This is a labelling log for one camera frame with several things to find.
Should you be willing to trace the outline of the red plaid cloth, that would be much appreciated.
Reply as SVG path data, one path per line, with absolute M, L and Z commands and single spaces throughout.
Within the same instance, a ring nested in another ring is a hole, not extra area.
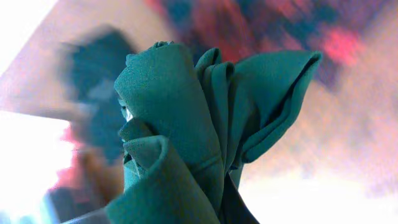
M 333 89 L 338 69 L 364 50 L 364 33 L 388 0 L 147 0 L 194 60 L 212 47 L 237 62 L 260 52 L 319 50 L 315 79 Z

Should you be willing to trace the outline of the green banded cloth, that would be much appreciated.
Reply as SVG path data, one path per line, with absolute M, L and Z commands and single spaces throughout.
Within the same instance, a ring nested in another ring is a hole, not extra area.
M 267 152 L 300 113 L 320 52 L 261 53 L 224 62 L 217 48 L 194 62 L 182 44 L 138 54 L 92 44 L 70 55 L 70 75 L 88 98 L 111 75 L 113 102 L 76 130 L 116 141 L 121 193 L 74 223 L 256 223 L 238 192 L 241 171 Z

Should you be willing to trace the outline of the small black cloth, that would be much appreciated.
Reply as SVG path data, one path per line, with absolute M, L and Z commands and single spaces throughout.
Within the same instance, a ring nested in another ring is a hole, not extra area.
M 133 51 L 124 34 L 111 27 L 96 29 L 65 46 L 62 78 L 78 112 L 72 122 L 73 136 L 97 148 L 109 164 L 123 154 L 118 131 L 126 122 L 114 82 Z

